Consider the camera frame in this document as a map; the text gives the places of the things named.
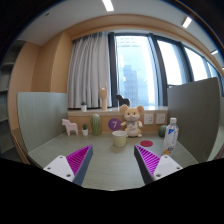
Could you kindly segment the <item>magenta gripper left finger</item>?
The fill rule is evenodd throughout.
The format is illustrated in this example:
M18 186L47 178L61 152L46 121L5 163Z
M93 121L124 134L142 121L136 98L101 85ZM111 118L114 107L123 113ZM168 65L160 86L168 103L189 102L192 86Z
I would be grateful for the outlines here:
M44 170L81 186L93 156L93 146L85 146L67 157L59 155Z

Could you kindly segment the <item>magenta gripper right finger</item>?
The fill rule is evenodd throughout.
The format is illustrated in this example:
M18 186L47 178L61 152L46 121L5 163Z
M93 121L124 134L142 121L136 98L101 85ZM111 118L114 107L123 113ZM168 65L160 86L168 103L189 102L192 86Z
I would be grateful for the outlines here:
M170 156L159 156L139 145L134 146L134 156L145 184L152 183L182 169Z

